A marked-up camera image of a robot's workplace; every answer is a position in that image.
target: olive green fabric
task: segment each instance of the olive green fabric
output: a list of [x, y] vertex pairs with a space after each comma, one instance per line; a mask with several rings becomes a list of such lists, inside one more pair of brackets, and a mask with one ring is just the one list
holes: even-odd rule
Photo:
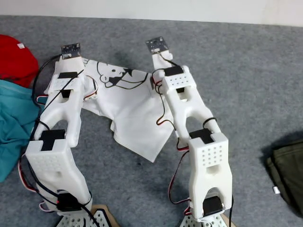
[[267, 166], [283, 199], [303, 215], [303, 140], [274, 149]]

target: teal cloth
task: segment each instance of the teal cloth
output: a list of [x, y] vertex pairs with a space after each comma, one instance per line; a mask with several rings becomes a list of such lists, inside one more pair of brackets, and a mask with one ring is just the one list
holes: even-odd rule
[[0, 80], [0, 182], [15, 166], [20, 150], [28, 144], [38, 115], [32, 90]]

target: white cloth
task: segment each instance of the white cloth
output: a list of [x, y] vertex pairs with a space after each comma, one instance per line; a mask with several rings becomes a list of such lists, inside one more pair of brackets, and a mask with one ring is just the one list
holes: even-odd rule
[[[111, 119], [114, 139], [154, 162], [173, 127], [168, 122], [156, 124], [163, 114], [163, 106], [160, 96], [151, 89], [151, 74], [94, 60], [83, 59], [83, 62], [84, 73], [98, 83], [97, 98], [84, 101], [83, 108]], [[86, 90], [94, 91], [92, 80], [87, 77], [86, 81]], [[172, 121], [165, 99], [164, 104], [163, 119]]]

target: white wall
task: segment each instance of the white wall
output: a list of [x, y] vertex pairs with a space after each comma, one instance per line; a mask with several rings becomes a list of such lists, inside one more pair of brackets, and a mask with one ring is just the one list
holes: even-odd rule
[[0, 15], [303, 26], [303, 0], [0, 0]]

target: gray carpet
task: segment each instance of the gray carpet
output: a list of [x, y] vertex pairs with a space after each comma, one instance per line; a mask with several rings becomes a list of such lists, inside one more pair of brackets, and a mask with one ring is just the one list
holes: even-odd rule
[[[264, 156], [303, 138], [303, 28], [240, 24], [61, 17], [0, 17], [0, 34], [24, 42], [42, 63], [61, 44], [81, 42], [82, 55], [152, 71], [144, 41], [162, 35], [175, 62], [189, 66], [206, 105], [230, 140], [229, 161], [239, 227], [299, 227], [303, 220], [272, 192]], [[46, 68], [38, 91], [47, 85]], [[83, 110], [75, 162], [95, 204], [107, 204], [123, 227], [177, 227], [185, 205], [172, 205], [167, 186], [180, 158], [171, 136], [155, 163], [117, 144], [109, 120]], [[185, 158], [173, 189], [188, 195]], [[16, 169], [0, 184], [0, 226], [52, 227], [56, 214], [38, 209]]]

